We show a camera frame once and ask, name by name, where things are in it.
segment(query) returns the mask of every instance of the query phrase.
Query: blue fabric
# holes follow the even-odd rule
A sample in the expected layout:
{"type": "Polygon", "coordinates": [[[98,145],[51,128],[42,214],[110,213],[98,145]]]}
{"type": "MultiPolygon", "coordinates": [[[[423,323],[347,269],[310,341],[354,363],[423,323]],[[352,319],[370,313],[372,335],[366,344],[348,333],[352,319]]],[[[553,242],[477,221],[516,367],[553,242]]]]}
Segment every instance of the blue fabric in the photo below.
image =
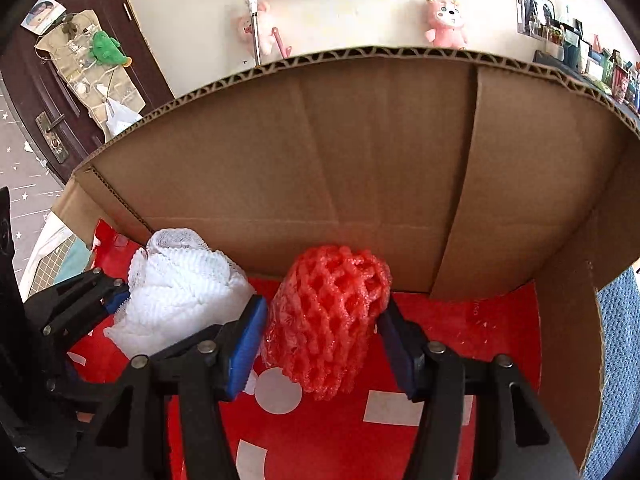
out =
{"type": "Polygon", "coordinates": [[[69,247],[69,252],[60,265],[60,270],[53,283],[61,283],[69,278],[77,276],[84,271],[86,263],[89,261],[91,251],[84,246],[84,242],[78,238],[69,247]]]}
{"type": "Polygon", "coordinates": [[[640,422],[640,293],[631,268],[598,293],[605,377],[598,433],[584,480],[602,480],[640,422]]]}
{"type": "Polygon", "coordinates": [[[104,306],[104,309],[109,314],[115,314],[116,311],[120,308],[120,305],[127,301],[130,297],[129,291],[121,292],[120,294],[115,294],[111,301],[104,306]]]}

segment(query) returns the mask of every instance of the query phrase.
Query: door handle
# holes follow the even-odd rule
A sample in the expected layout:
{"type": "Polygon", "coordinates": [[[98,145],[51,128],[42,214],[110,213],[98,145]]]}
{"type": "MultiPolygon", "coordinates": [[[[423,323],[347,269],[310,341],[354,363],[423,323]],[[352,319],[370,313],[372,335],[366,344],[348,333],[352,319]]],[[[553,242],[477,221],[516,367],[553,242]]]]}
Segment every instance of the door handle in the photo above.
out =
{"type": "Polygon", "coordinates": [[[49,133],[51,130],[53,130],[53,128],[58,126],[64,120],[65,120],[65,115],[64,114],[60,115],[60,117],[58,117],[57,119],[55,119],[53,122],[49,124],[49,127],[47,128],[46,133],[49,133]]]}
{"type": "Polygon", "coordinates": [[[131,17],[131,13],[129,12],[129,7],[127,7],[127,4],[122,4],[122,6],[124,7],[124,11],[127,13],[127,18],[130,22],[132,22],[133,18],[131,17]]]}
{"type": "Polygon", "coordinates": [[[60,137],[56,132],[53,131],[53,128],[58,126],[62,121],[65,120],[65,115],[62,114],[60,117],[53,121],[49,121],[47,117],[47,113],[43,112],[39,116],[36,117],[36,124],[38,125],[38,129],[40,133],[44,137],[44,140],[47,141],[49,145],[49,149],[55,155],[56,160],[62,164],[65,160],[68,159],[69,152],[66,150],[65,145],[62,144],[60,137]]]}

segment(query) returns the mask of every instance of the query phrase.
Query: red paper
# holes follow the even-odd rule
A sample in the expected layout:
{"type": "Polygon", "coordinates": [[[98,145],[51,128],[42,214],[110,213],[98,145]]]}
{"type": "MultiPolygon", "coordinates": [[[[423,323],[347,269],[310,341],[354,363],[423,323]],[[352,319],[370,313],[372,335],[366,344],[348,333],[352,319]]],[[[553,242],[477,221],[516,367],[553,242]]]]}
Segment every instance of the red paper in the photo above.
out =
{"type": "Polygon", "coordinates": [[[128,282],[129,264],[140,247],[100,220],[94,232],[94,267],[100,267],[107,276],[128,282]]]}
{"type": "MultiPolygon", "coordinates": [[[[110,256],[104,256],[106,261],[110,261],[110,256]]],[[[128,267],[128,262],[121,262],[118,269],[109,267],[109,274],[126,278],[128,267]]],[[[278,288],[275,281],[250,281],[268,300],[278,288]]],[[[394,293],[394,298],[404,316],[419,323],[430,339],[447,344],[462,356],[487,361],[498,353],[509,354],[532,386],[539,388],[540,319],[532,283],[511,294],[482,301],[444,303],[430,301],[423,294],[400,292],[394,293]]],[[[104,327],[112,322],[111,317],[105,320],[93,336],[86,336],[72,349],[86,358],[85,366],[74,364],[85,380],[115,381],[127,366],[126,357],[102,334],[104,327]]],[[[254,369],[258,374],[264,371],[260,359],[254,369]]],[[[266,412],[254,396],[246,393],[241,393],[232,403],[222,403],[226,435],[234,457],[241,448],[239,467],[249,466],[260,472],[260,460],[248,462],[261,457],[264,453],[261,448],[266,450],[266,480],[401,479],[417,428],[363,422],[370,391],[374,392],[372,396],[383,399],[392,396],[396,403],[406,399],[393,396],[398,388],[378,334],[370,340],[364,368],[350,394],[338,394],[329,401],[304,395],[299,405],[284,415],[266,412]]],[[[474,424],[471,409],[468,424],[462,430],[458,459],[460,480],[470,476],[474,424]]],[[[170,404],[168,427],[172,475],[175,480],[184,480],[175,399],[170,404]]]]}

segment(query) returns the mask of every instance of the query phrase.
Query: metal screw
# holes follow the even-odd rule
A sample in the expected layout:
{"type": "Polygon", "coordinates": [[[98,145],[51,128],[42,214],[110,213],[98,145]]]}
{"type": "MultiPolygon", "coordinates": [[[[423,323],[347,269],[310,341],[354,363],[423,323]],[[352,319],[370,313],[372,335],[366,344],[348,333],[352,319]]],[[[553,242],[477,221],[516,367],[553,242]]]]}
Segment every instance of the metal screw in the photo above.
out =
{"type": "Polygon", "coordinates": [[[444,351],[447,349],[440,341],[429,341],[427,347],[432,354],[444,354],[444,351]]]}
{"type": "Polygon", "coordinates": [[[149,362],[149,358],[146,355],[136,355],[131,360],[131,366],[140,370],[140,368],[144,368],[146,364],[149,362]]]}
{"type": "Polygon", "coordinates": [[[513,360],[506,354],[498,354],[495,357],[495,362],[502,368],[511,368],[513,366],[513,360]]]}
{"type": "Polygon", "coordinates": [[[211,354],[215,349],[216,344],[211,339],[200,341],[198,343],[198,352],[201,354],[211,354]]]}

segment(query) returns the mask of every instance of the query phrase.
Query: green plush toy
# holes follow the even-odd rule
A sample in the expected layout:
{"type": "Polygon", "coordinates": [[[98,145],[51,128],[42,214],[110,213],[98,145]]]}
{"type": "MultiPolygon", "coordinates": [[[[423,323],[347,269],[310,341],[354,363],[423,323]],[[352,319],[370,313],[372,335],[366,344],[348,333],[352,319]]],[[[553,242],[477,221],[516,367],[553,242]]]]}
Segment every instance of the green plush toy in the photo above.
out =
{"type": "Polygon", "coordinates": [[[124,56],[120,51],[120,43],[103,30],[99,30],[94,34],[94,45],[91,47],[91,53],[94,55],[98,63],[110,65],[129,66],[133,61],[130,57],[124,56]]]}

